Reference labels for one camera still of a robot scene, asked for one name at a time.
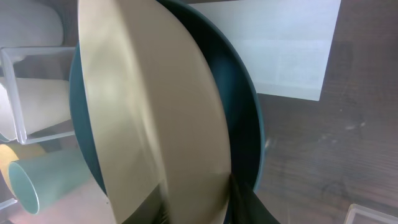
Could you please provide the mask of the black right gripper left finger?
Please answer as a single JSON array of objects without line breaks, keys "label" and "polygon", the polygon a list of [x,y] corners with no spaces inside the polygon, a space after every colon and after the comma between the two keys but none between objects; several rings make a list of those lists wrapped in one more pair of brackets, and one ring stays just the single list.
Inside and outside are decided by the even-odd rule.
[{"label": "black right gripper left finger", "polygon": [[160,182],[123,224],[170,224],[167,189]]}]

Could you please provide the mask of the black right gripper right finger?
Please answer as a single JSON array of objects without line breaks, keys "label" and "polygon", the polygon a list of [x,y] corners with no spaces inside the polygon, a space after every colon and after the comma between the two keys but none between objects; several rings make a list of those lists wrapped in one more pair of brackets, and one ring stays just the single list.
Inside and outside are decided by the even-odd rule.
[{"label": "black right gripper right finger", "polygon": [[232,224],[280,224],[244,182],[229,176]]}]

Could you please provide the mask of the large beige bowl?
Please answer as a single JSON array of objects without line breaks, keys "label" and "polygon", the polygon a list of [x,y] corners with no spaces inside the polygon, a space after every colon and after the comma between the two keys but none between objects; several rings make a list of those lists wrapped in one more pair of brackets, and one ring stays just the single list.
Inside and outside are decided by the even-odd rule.
[{"label": "large beige bowl", "polygon": [[228,128],[189,31],[157,1],[81,0],[78,35],[93,139],[116,222],[159,189],[170,223],[223,223]]}]

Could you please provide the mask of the dark blue bowl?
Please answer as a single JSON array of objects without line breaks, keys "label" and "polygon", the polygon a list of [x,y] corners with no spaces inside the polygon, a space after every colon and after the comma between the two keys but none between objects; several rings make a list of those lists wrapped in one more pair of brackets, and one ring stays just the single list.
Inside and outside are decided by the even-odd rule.
[{"label": "dark blue bowl", "polygon": [[[200,48],[223,105],[230,145],[230,175],[233,174],[237,181],[248,184],[253,190],[262,163],[264,130],[246,68],[223,34],[199,12],[176,1],[157,2],[184,25]],[[95,180],[106,194],[90,124],[83,71],[81,75],[71,76],[70,90],[72,119],[80,149]],[[231,222],[229,200],[224,221]]]}]

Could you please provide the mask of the small white bowl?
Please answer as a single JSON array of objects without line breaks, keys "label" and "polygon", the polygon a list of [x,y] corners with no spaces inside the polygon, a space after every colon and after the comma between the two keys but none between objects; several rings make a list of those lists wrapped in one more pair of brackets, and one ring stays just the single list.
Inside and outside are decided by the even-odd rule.
[{"label": "small white bowl", "polygon": [[46,47],[63,43],[54,9],[35,1],[1,0],[1,47]]}]

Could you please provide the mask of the mint green cup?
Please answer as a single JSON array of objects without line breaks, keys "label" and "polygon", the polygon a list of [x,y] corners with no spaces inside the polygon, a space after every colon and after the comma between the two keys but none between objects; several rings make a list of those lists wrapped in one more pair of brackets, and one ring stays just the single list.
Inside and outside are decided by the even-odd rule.
[{"label": "mint green cup", "polygon": [[11,162],[12,190],[25,211],[38,214],[84,184],[90,170],[79,149],[55,151]]}]

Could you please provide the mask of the cream white cup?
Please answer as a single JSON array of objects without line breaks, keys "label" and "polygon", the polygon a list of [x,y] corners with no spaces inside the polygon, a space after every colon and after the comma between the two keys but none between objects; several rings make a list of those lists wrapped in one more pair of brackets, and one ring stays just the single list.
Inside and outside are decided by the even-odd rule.
[{"label": "cream white cup", "polygon": [[1,78],[1,138],[17,139],[17,116],[12,106],[20,104],[21,121],[26,134],[55,126],[71,119],[69,82],[39,78],[17,78],[16,87]]}]

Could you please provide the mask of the white label in bin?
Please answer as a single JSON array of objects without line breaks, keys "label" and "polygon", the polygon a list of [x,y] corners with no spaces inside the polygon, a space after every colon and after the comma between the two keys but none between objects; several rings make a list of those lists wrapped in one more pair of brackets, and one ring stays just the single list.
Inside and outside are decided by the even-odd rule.
[{"label": "white label in bin", "polygon": [[340,0],[192,4],[231,42],[257,93],[318,101]]}]

